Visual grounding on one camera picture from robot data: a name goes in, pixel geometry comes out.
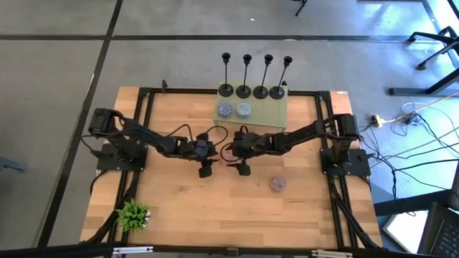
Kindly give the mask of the black desk beam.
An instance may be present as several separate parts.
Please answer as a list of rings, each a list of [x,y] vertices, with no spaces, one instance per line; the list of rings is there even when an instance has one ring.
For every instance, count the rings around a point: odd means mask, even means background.
[[[432,203],[459,210],[459,193],[448,190],[426,193],[403,199],[379,202],[374,205],[377,216],[389,216],[412,211],[428,210]]]

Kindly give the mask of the black office chair base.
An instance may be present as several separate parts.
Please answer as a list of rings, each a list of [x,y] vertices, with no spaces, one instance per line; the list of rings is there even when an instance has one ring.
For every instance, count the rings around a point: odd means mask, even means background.
[[[455,32],[455,30],[451,26],[447,26],[444,29],[440,30],[437,34],[430,34],[430,33],[424,33],[424,32],[414,32],[410,35],[410,37],[407,39],[409,43],[413,43],[416,41],[417,36],[420,37],[425,37],[428,39],[434,39],[436,41],[442,42],[445,44],[445,46],[439,50],[438,52],[434,53],[424,61],[418,64],[416,67],[417,70],[425,70],[426,69],[426,64],[431,61],[432,59],[436,58],[437,56],[441,54],[445,54],[449,52],[450,50],[453,50],[456,52],[456,54],[459,56],[459,34]]]

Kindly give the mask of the grey floor object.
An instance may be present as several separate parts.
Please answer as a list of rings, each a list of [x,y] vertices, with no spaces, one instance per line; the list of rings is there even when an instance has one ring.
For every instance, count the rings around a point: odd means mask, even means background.
[[[25,171],[27,170],[27,165],[25,163],[20,163],[0,156],[0,171],[8,168],[17,171]]]

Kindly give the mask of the black chair leg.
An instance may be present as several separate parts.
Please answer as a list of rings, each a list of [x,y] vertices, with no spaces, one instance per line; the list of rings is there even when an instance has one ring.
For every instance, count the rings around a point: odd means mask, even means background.
[[[295,13],[295,16],[298,16],[300,14],[300,12],[302,11],[302,9],[304,8],[304,6],[306,5],[306,3],[308,2],[308,0],[291,0],[295,3],[298,3],[299,4],[299,7]]]

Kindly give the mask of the black tall candlestick holder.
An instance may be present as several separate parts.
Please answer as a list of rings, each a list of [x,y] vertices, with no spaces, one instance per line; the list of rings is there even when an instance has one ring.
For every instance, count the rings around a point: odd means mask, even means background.
[[[282,72],[282,75],[280,76],[278,85],[270,88],[269,95],[271,96],[271,98],[275,100],[280,100],[284,97],[285,90],[282,88],[282,82],[285,76],[285,72],[287,68],[290,66],[292,61],[293,61],[293,58],[291,56],[285,56],[283,58],[283,72]]]
[[[264,56],[264,60],[265,60],[265,71],[263,73],[262,82],[261,82],[260,85],[255,87],[254,90],[252,91],[254,97],[259,99],[259,100],[265,99],[268,96],[268,90],[264,86],[264,84],[265,84],[265,78],[266,78],[268,67],[270,66],[271,62],[273,61],[273,56],[271,54],[267,54],[267,55]]]
[[[237,87],[236,89],[236,94],[240,98],[247,98],[251,94],[251,89],[246,85],[246,79],[247,79],[247,68],[249,64],[251,63],[252,56],[250,54],[244,54],[243,55],[243,62],[245,65],[245,73],[244,73],[244,78],[243,78],[243,83]]]
[[[224,63],[224,83],[219,86],[218,93],[223,97],[229,97],[234,92],[233,86],[227,82],[227,65],[229,63],[230,57],[230,53],[222,53],[222,61]]]

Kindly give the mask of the light teal patterned candle tin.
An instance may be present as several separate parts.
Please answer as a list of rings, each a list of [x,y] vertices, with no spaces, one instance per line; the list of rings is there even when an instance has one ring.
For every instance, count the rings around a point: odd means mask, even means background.
[[[252,114],[252,106],[247,102],[241,102],[236,107],[239,118],[249,118]]]

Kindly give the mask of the pale green perforated metal shelf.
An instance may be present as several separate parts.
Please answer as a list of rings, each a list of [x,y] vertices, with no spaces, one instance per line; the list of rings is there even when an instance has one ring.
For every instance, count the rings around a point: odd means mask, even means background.
[[[231,106],[229,115],[221,115],[218,111],[222,103]],[[245,103],[251,107],[249,115],[240,115],[237,107]],[[250,130],[266,133],[281,133],[287,128],[288,101],[285,95],[282,99],[276,100],[271,96],[264,99],[257,99],[253,94],[248,98],[240,98],[234,92],[229,97],[223,97],[216,93],[213,121],[215,125],[221,125],[228,130],[237,130],[241,125],[246,125]]]

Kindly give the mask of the black aluminium table frame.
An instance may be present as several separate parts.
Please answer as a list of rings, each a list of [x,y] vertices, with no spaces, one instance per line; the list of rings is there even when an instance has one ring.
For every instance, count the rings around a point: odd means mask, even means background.
[[[216,90],[154,90],[149,127],[170,133],[189,124],[193,135],[214,125]],[[287,131],[327,116],[316,96],[288,96]],[[250,176],[235,168],[212,166],[212,176],[199,178],[200,164],[164,158],[148,151],[140,172],[136,201],[151,218],[143,231],[127,236],[129,244],[193,247],[337,248],[327,178],[321,170],[319,139],[297,145],[284,156],[248,161]],[[272,178],[286,180],[281,192]],[[94,186],[79,240],[92,237],[114,209],[121,172],[109,171]],[[353,215],[371,240],[382,245],[369,186],[346,177]]]

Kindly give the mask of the black laptop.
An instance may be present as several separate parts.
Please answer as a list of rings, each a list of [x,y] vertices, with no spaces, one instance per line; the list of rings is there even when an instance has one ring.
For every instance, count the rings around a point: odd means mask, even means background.
[[[432,203],[417,253],[459,258],[459,213],[442,204]]]

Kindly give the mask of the green plant in white pot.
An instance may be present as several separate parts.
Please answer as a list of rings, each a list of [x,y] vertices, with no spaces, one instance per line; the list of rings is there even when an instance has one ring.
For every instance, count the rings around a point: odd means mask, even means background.
[[[136,203],[133,199],[124,203],[121,209],[115,210],[118,215],[117,222],[123,231],[143,231],[150,218],[149,207]]]

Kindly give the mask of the dark blue patterned candle tin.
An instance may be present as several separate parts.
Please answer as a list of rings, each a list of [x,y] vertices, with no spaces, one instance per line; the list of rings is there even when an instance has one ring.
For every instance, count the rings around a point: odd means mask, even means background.
[[[217,106],[217,114],[221,118],[228,118],[232,115],[232,105],[228,102],[221,102]]]

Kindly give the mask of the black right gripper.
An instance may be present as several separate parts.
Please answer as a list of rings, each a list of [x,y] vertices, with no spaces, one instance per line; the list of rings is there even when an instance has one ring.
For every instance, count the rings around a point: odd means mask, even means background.
[[[224,150],[233,149],[233,156],[240,160],[240,163],[228,163],[227,167],[237,169],[240,176],[251,174],[250,166],[247,164],[248,158],[254,158],[266,154],[267,137],[256,133],[235,132],[234,141],[225,145]]]

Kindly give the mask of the maroon patterned candle tin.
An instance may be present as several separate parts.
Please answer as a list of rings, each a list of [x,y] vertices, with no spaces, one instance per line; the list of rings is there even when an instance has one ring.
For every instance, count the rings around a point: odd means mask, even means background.
[[[282,177],[274,177],[270,180],[270,189],[275,192],[282,192],[285,190],[286,181]]]

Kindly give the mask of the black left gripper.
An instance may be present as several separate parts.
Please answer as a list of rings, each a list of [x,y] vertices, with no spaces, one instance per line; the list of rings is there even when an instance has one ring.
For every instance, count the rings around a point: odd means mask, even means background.
[[[200,178],[210,177],[212,175],[212,164],[218,163],[218,156],[212,156],[217,153],[217,147],[209,141],[208,133],[200,133],[196,140],[181,144],[181,154],[184,159],[197,161],[201,163],[198,170]]]

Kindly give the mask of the white flat panel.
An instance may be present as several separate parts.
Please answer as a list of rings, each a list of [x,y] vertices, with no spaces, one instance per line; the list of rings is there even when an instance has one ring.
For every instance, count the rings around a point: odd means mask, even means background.
[[[427,215],[427,211],[392,215],[383,226],[383,231],[403,250],[415,254],[420,246]]]

